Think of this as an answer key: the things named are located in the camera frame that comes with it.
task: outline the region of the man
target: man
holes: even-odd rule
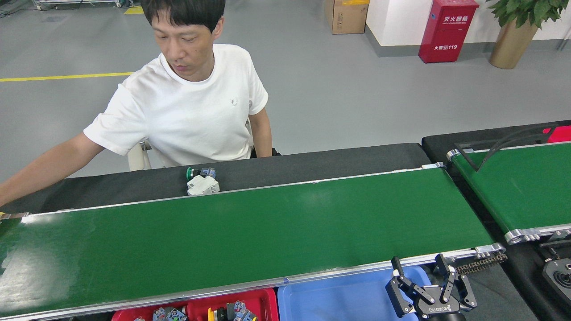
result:
[[[148,140],[165,166],[272,155],[264,89],[244,49],[214,44],[225,0],[141,0],[161,55],[118,86],[82,133],[0,184],[0,206],[52,185],[104,149]]]

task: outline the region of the white t-shirt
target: white t-shirt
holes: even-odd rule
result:
[[[246,121],[266,106],[268,93],[245,49],[213,50],[212,74],[200,82],[181,78],[159,55],[119,84],[83,133],[119,155],[147,139],[165,166],[249,158]]]

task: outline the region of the cardboard box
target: cardboard box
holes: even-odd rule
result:
[[[325,0],[325,15],[332,34],[365,32],[369,0]]]

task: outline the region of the green leaves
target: green leaves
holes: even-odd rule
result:
[[[500,26],[516,20],[516,27],[529,21],[531,25],[541,28],[541,23],[551,19],[561,19],[561,12],[567,8],[569,0],[486,0],[496,1],[488,8],[498,19]]]

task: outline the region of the gray baseboard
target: gray baseboard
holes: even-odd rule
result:
[[[420,45],[414,46],[381,46],[371,29],[365,26],[365,36],[371,43],[378,57],[405,57],[416,56],[419,54]],[[465,43],[462,46],[460,55],[473,55],[481,53],[491,53],[494,49],[495,42],[477,42]],[[527,50],[540,51],[540,50],[564,50],[571,51],[571,41],[563,39],[550,39],[550,40],[534,40],[532,41]]]

